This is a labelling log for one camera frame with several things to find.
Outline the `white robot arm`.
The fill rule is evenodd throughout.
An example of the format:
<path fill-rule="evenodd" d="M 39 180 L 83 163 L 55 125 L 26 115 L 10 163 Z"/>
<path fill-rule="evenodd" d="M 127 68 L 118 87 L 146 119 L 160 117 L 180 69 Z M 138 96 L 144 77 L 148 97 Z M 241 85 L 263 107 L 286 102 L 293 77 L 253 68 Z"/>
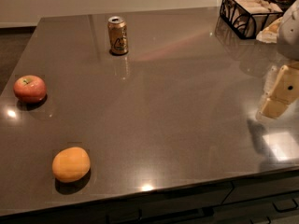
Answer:
<path fill-rule="evenodd" d="M 277 119 L 299 98 L 299 0 L 281 19 L 277 47 L 287 62 L 267 73 L 256 119 Z"/>

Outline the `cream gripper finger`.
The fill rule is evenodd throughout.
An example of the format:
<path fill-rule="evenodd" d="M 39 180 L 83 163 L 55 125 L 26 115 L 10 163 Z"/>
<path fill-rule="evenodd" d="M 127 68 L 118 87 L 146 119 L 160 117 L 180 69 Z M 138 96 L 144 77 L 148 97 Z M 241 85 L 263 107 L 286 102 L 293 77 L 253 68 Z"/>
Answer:
<path fill-rule="evenodd" d="M 270 23 L 267 27 L 265 27 L 262 31 L 260 31 L 256 39 L 263 43 L 277 43 L 277 36 L 278 36 L 278 28 L 282 18 L 278 18 L 272 23 Z"/>
<path fill-rule="evenodd" d="M 270 119 L 279 118 L 299 98 L 299 68 L 273 66 L 263 90 L 259 113 Z"/>

